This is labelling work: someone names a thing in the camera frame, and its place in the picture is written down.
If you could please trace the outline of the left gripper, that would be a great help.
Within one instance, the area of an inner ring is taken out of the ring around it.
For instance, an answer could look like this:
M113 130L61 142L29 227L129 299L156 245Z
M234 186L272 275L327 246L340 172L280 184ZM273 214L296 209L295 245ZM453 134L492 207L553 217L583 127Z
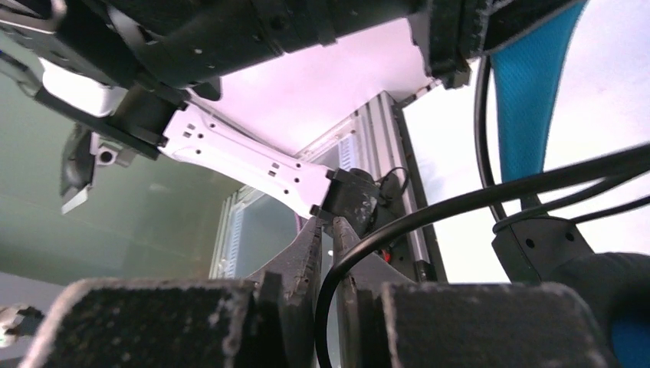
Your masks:
M446 89L469 84L468 59L482 52L493 2L433 0L416 4L409 15L409 27L425 74Z

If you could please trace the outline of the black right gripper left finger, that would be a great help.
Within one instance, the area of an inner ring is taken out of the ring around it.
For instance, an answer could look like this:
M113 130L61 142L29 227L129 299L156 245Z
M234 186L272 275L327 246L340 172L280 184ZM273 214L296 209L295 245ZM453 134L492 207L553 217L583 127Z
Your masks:
M321 225L246 278L94 278L66 287L23 367L312 367Z

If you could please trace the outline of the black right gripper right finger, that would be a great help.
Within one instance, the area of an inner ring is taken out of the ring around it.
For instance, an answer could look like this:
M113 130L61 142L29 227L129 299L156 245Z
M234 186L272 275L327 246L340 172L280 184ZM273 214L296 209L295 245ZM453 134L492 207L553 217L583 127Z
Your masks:
M416 284L377 257L341 280L348 364L361 367L614 367L617 257L577 227L532 218L492 242L506 284Z

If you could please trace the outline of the blue black headphones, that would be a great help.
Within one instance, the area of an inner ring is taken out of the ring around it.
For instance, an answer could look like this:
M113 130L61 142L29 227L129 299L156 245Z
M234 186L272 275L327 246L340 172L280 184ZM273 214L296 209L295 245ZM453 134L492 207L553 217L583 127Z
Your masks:
M474 144L481 183L492 186L486 128L488 85L497 100L501 179L512 182L539 174L547 151L566 53L583 1L512 1L490 16L474 100ZM648 197L623 205L558 218L552 211L615 188L631 174L607 176L594 186L542 203L532 192L521 210L495 218L493 248L512 281L554 282L572 288L588 305L622 367L649 365L649 257L638 253L597 253L579 233L584 222L647 206Z

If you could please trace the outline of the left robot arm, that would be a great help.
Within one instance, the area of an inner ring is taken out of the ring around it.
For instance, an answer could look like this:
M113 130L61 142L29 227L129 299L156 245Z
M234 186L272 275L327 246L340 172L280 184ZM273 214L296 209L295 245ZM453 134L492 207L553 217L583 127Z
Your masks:
M134 156L209 169L298 216L386 220L381 179L294 156L381 87L458 88L502 41L495 1L3 1L1 33L43 73L1 71L74 122L61 155L68 213L97 170Z

